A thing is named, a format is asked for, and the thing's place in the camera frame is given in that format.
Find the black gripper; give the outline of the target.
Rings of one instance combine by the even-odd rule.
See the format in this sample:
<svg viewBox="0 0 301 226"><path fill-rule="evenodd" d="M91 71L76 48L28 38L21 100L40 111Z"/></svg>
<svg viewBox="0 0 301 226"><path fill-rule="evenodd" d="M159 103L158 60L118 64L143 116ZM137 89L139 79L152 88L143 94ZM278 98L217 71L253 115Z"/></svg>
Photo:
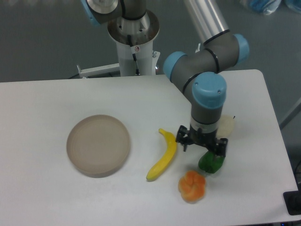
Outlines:
<svg viewBox="0 0 301 226"><path fill-rule="evenodd" d="M187 146L198 145L208 149L217 156L226 156L228 139L216 138L217 129L210 133L203 133L201 128L195 130L190 125L190 130L181 125L176 135L176 142L183 146L183 151L186 152Z"/></svg>

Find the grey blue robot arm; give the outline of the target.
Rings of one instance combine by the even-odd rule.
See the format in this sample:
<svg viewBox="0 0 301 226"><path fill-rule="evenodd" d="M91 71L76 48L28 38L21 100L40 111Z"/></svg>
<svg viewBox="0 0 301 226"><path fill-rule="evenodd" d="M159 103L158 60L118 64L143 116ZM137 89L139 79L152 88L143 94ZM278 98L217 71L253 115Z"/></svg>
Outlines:
<svg viewBox="0 0 301 226"><path fill-rule="evenodd" d="M144 0L85 0L89 18L107 24L117 46L122 76L155 73L153 41L159 33L156 15ZM181 126L176 141L196 144L214 157L225 157L227 139L216 136L226 97L226 82L220 72L244 61L249 55L247 40L232 34L214 0L187 0L185 6L201 40L201 50L189 56L174 52L163 72L192 105L190 128Z"/></svg>

